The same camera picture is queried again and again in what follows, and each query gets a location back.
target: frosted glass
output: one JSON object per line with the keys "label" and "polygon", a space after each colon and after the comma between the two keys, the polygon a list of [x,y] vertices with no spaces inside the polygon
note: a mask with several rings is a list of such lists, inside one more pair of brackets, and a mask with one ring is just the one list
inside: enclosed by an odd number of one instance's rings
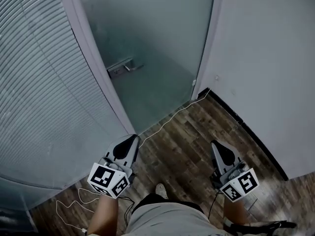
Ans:
{"label": "frosted glass", "polygon": [[138,133],[190,100],[213,0],[81,0],[106,67],[144,65],[112,80]]}
{"label": "frosted glass", "polygon": [[0,0],[0,177],[31,206],[86,175],[123,135],[61,0]]}

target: wooden floor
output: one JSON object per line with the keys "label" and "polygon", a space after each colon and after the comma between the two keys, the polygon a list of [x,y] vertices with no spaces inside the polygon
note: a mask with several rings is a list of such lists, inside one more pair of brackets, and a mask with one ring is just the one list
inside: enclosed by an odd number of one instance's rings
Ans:
{"label": "wooden floor", "polygon": [[[144,139],[156,132],[172,115],[141,135]],[[209,180],[213,172],[209,155],[210,141],[220,139],[235,146],[252,167],[260,187],[245,197],[245,207],[251,221],[287,219],[298,223],[298,229],[282,231],[279,235],[313,235],[315,233],[315,174],[283,181],[265,154],[242,127],[211,97],[178,113],[163,130],[148,139],[140,149],[133,168],[136,178],[125,195],[136,204],[150,193],[156,184],[163,183],[170,198],[199,204],[205,214],[216,194]],[[86,179],[76,183],[54,198],[31,211],[40,233],[44,235],[82,235],[65,225],[56,215],[56,200],[69,205],[78,199],[77,189],[90,189]],[[82,192],[87,202],[95,195]],[[126,229],[124,213],[128,201],[119,201],[118,233]],[[94,210],[97,201],[85,205]],[[219,195],[210,215],[210,222],[222,228],[223,195]],[[78,204],[70,209],[58,207],[65,222],[87,228],[92,213]]]}

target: gray wall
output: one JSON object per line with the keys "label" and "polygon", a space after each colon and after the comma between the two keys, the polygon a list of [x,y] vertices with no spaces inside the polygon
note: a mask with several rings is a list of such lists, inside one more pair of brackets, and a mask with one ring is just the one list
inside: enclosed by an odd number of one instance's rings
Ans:
{"label": "gray wall", "polygon": [[289,178],[315,171],[314,25],[315,0],[223,0],[200,88],[244,120]]}
{"label": "gray wall", "polygon": [[0,207],[26,209],[84,177],[126,135],[61,0],[0,0]]}

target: door frame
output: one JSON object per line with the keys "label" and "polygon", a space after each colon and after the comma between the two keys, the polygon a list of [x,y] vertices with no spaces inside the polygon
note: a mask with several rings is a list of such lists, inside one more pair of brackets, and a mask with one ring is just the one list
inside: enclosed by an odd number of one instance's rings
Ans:
{"label": "door frame", "polygon": [[191,100],[196,100],[198,98],[198,94],[200,92],[201,82],[203,79],[203,75],[207,69],[208,62],[210,59],[210,52],[212,48],[212,44],[214,42],[217,25],[219,22],[219,15],[221,11],[222,0],[213,0],[211,15],[210,15],[210,22],[208,33],[206,37],[206,42],[203,50],[203,54],[201,57],[201,62],[199,66],[199,71],[196,78],[196,83],[192,91]]}
{"label": "door frame", "polygon": [[[126,132],[128,134],[135,134],[135,130],[106,71],[106,67],[94,40],[81,0],[62,0],[62,3],[82,54],[85,57],[100,89]],[[197,99],[201,81],[207,69],[210,51],[219,21],[221,4],[222,0],[213,0],[208,33],[191,100]]]}
{"label": "door frame", "polygon": [[128,134],[135,130],[109,78],[98,51],[81,0],[62,0],[73,34],[100,89]]}

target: glass door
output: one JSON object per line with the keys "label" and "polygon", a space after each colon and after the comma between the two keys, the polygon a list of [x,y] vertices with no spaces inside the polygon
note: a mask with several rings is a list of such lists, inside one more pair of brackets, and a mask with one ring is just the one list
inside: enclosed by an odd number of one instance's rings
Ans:
{"label": "glass door", "polygon": [[137,133],[190,100],[213,0],[81,0]]}

